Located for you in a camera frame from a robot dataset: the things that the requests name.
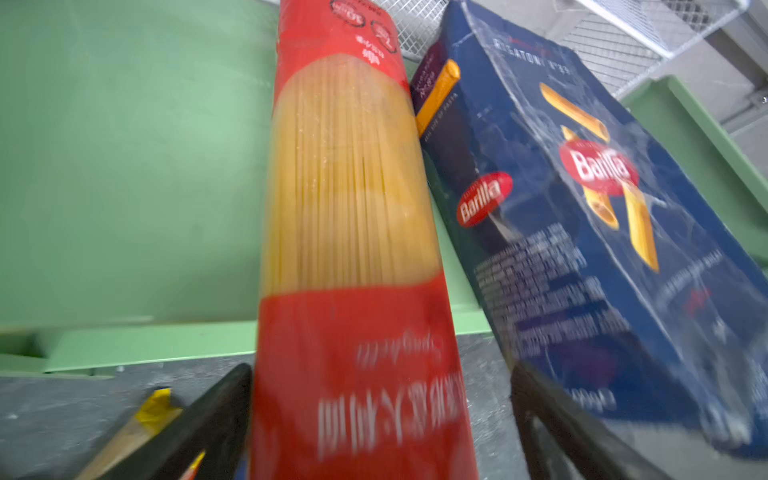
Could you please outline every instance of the pasta package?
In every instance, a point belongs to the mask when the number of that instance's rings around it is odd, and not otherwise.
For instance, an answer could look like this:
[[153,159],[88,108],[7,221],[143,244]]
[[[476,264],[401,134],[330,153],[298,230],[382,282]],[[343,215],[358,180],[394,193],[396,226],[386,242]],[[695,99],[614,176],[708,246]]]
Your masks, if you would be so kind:
[[477,478],[409,86],[366,0],[283,0],[253,478]]
[[768,280],[571,50],[450,2],[411,83],[429,185],[510,368],[768,455]]

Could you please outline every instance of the blue pasta box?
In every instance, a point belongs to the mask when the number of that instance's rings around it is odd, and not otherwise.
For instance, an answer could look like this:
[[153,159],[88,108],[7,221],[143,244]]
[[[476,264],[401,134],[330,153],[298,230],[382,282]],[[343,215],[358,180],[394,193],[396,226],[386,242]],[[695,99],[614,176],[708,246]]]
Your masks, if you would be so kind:
[[604,418],[768,455],[768,281],[578,56],[449,2],[411,94],[429,186],[509,365]]

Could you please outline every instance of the red plastic wrapper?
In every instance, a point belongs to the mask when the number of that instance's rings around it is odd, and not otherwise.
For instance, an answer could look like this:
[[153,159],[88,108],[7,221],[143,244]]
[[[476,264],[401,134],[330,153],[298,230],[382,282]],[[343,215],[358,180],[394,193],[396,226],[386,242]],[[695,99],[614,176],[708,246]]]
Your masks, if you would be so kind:
[[478,477],[392,19],[283,0],[252,478]]

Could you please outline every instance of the green plastic surface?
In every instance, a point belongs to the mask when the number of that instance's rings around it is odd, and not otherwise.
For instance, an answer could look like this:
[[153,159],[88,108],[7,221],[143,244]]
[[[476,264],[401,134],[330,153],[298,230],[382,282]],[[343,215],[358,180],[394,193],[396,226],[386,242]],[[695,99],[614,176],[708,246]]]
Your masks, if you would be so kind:
[[765,270],[768,182],[675,77],[649,81],[623,101],[669,151],[707,203]]
[[[46,371],[253,351],[276,19],[0,3],[0,332]],[[457,332],[488,331],[439,234]]]

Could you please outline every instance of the metal wire rack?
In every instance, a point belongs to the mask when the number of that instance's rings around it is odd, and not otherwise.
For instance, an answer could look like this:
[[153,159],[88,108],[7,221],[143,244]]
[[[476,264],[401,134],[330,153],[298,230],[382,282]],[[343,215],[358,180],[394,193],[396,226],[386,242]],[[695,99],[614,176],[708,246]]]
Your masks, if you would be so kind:
[[[582,15],[559,43],[574,49],[616,97],[749,6],[749,0],[578,1],[591,12]],[[419,60],[437,34],[448,0],[378,3],[394,19],[405,56]]]

